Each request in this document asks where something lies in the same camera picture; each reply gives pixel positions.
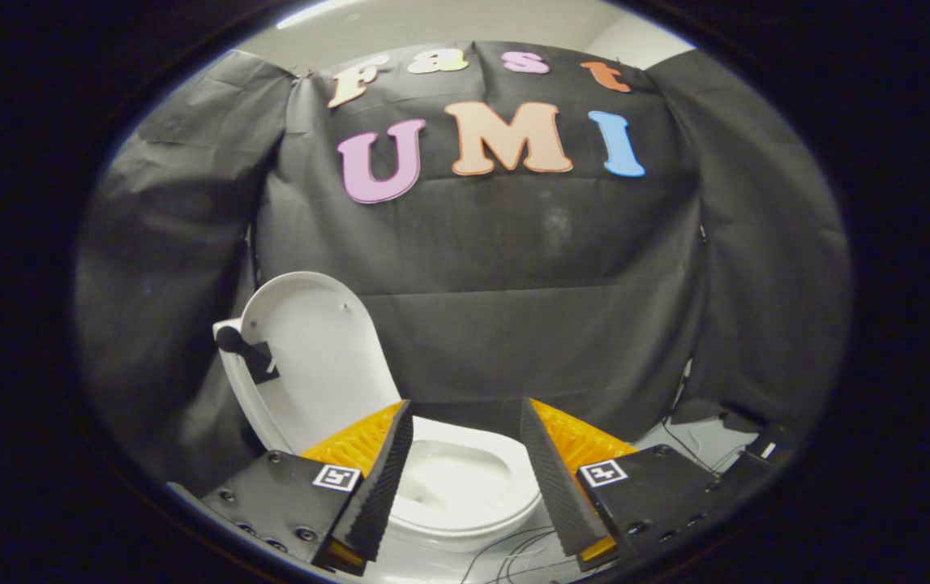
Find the pink letter u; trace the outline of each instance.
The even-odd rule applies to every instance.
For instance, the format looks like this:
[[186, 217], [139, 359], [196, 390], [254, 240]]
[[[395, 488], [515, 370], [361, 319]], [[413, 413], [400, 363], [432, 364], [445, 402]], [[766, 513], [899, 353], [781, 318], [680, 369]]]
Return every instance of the pink letter u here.
[[424, 119], [408, 119], [389, 127], [389, 135], [396, 140], [397, 169], [396, 174], [384, 181], [376, 181], [371, 174], [371, 145], [379, 136], [367, 132], [343, 140], [338, 151], [342, 152], [346, 195], [359, 203], [382, 203], [409, 191], [421, 173], [418, 132], [424, 126]]

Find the black cloth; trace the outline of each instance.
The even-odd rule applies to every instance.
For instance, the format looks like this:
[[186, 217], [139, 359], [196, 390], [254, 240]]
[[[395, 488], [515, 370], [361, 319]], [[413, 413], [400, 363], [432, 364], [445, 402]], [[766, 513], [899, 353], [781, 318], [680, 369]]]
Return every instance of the black cloth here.
[[[451, 47], [467, 69], [406, 70]], [[507, 70], [505, 51], [551, 73]], [[102, 174], [76, 280], [85, 384], [149, 473], [200, 495], [254, 457], [210, 328], [295, 270], [361, 297], [401, 394], [432, 418], [517, 436], [519, 399], [535, 397], [635, 440], [692, 354], [676, 418], [820, 406], [842, 350], [846, 243], [813, 159], [738, 78], [696, 51], [649, 71], [611, 63], [629, 93], [580, 67], [604, 59], [568, 49], [387, 53], [335, 110], [332, 74], [366, 55], [295, 79], [229, 53], [165, 97]], [[554, 104], [573, 169], [457, 176], [443, 107], [465, 101], [506, 122], [521, 103]], [[594, 110], [628, 120], [645, 176], [605, 169]], [[386, 130], [410, 118], [426, 122], [414, 187], [351, 200], [337, 145], [376, 132], [372, 171], [389, 177]]]

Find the yellow textured pad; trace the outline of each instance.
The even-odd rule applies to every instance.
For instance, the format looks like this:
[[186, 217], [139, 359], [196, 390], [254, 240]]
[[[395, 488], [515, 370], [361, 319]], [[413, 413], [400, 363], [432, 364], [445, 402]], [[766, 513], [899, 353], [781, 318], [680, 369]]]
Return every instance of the yellow textured pad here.
[[364, 565], [364, 560], [360, 559], [357, 554], [354, 554], [353, 550], [339, 543], [338, 539], [332, 539], [330, 546], [328, 546], [328, 553], [349, 563], [349, 565], [357, 566], [357, 568]]
[[366, 478], [371, 473], [371, 467], [379, 458], [382, 444], [392, 426], [399, 408], [406, 400], [394, 403], [383, 410], [368, 415], [349, 428], [339, 430], [334, 435], [320, 441], [306, 452], [299, 455], [312, 461], [324, 462], [325, 465], [349, 466], [360, 469]]
[[[554, 407], [535, 399], [530, 399], [530, 401], [533, 403], [533, 410], [536, 410], [540, 421], [543, 422], [543, 427], [547, 429], [547, 435], [555, 444], [558, 455], [562, 457], [562, 462], [565, 462], [565, 468], [569, 470], [572, 480], [576, 481], [576, 487], [580, 488], [580, 492], [584, 492], [580, 480], [576, 477], [576, 470], [580, 469], [580, 466], [609, 461], [611, 458], [638, 451], [625, 441], [608, 435], [587, 422], [576, 420], [562, 410], [555, 410]], [[580, 558], [583, 561], [591, 561], [609, 553], [613, 548], [616, 548], [616, 542], [612, 537], [606, 537], [581, 552]]]

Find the bolt hole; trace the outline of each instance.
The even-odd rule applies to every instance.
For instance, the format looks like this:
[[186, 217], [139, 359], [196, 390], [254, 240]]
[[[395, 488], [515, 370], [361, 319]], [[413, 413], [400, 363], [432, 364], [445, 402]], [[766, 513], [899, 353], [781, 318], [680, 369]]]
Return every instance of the bolt hole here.
[[295, 537], [298, 537], [302, 541], [313, 541], [317, 539], [317, 534], [314, 533], [312, 529], [301, 527], [295, 530]]
[[649, 520], [634, 522], [634, 524], [631, 524], [631, 527], [627, 528], [627, 535], [638, 535], [639, 533], [647, 531], [652, 525], [653, 522]]

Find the toilet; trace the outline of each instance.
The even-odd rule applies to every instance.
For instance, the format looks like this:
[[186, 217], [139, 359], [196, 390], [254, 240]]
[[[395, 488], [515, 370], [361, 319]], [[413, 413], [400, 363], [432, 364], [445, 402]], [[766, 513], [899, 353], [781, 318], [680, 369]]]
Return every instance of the toilet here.
[[[220, 351], [238, 403], [269, 450], [301, 453], [401, 401], [371, 315], [341, 281], [287, 273], [216, 322], [265, 341], [279, 376], [255, 384], [245, 359]], [[526, 448], [494, 432], [414, 417], [414, 442], [386, 529], [446, 552], [474, 552], [526, 522], [540, 491]]]

